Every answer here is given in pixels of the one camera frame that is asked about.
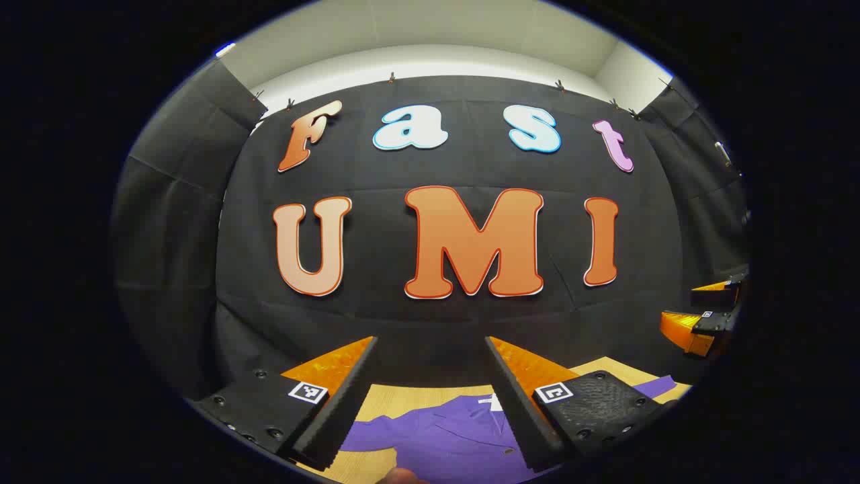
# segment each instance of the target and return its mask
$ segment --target white ceiling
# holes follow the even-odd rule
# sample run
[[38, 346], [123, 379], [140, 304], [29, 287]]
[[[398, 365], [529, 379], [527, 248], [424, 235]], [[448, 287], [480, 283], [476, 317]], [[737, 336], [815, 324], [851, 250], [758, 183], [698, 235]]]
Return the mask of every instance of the white ceiling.
[[617, 38], [540, 0], [319, 0], [240, 39], [222, 61], [251, 89], [319, 60], [412, 44], [493, 48], [593, 78]]

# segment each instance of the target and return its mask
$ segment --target orange gripper base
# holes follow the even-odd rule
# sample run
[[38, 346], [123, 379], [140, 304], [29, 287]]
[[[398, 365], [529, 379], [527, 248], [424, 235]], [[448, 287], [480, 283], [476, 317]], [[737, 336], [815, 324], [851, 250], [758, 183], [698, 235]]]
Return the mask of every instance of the orange gripper base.
[[530, 351], [523, 350], [518, 346], [514, 346], [498, 338], [493, 338], [492, 336], [489, 339], [493, 342], [495, 349], [499, 352], [501, 359], [505, 361], [511, 373], [517, 378], [517, 383], [523, 388], [525, 394], [528, 395], [532, 405], [537, 408], [537, 413], [542, 417], [544, 413], [540, 411], [540, 407], [531, 396], [535, 388], [550, 385], [551, 383], [565, 382], [579, 376], [560, 364], [552, 363], [550, 360]]
[[364, 354], [365, 348], [367, 348], [372, 339], [373, 336], [369, 336], [355, 343], [342, 346], [337, 350], [330, 351], [309, 362], [289, 369], [281, 373], [281, 376], [328, 388], [330, 398], [341, 387], [341, 384], [347, 378], [349, 372], [352, 371], [353, 366], [359, 361], [361, 355]]

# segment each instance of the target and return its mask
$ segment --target pink letter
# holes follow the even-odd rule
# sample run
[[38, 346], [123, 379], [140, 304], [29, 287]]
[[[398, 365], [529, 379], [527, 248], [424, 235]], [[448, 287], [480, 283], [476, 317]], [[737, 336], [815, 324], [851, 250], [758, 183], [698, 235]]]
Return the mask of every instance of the pink letter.
[[592, 124], [592, 127], [594, 127], [594, 131], [603, 135], [603, 142], [606, 143], [606, 149], [609, 150], [609, 156], [612, 157], [615, 165], [621, 171], [627, 171], [628, 173], [633, 171], [633, 160], [625, 157], [624, 152], [621, 151], [621, 143], [624, 143], [621, 133], [612, 129], [609, 121], [597, 121]]

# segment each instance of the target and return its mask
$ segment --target white wall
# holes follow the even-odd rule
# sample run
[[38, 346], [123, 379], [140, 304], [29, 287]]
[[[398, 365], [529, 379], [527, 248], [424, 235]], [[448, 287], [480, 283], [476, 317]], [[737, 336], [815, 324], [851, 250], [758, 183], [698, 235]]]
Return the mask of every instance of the white wall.
[[618, 106], [638, 113], [666, 88], [660, 79], [668, 83], [672, 74], [619, 41], [595, 78]]
[[495, 49], [449, 45], [384, 47], [321, 60], [287, 72], [251, 89], [269, 110], [285, 109], [287, 98], [296, 104], [332, 91], [395, 78], [424, 76], [488, 76], [555, 86], [609, 102], [611, 96], [593, 78], [565, 67]]

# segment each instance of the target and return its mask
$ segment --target letter f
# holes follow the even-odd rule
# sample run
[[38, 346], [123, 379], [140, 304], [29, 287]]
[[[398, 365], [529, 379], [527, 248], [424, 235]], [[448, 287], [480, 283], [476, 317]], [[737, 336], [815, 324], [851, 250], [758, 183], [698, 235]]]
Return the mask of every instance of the letter f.
[[286, 155], [278, 165], [278, 172], [283, 173], [294, 166], [299, 166], [304, 163], [310, 156], [310, 150], [307, 149], [307, 141], [316, 143], [320, 136], [323, 136], [325, 129], [326, 116], [334, 116], [341, 112], [343, 103], [340, 101], [332, 101], [320, 109], [309, 112], [292, 123], [292, 136], [290, 144], [286, 147]]

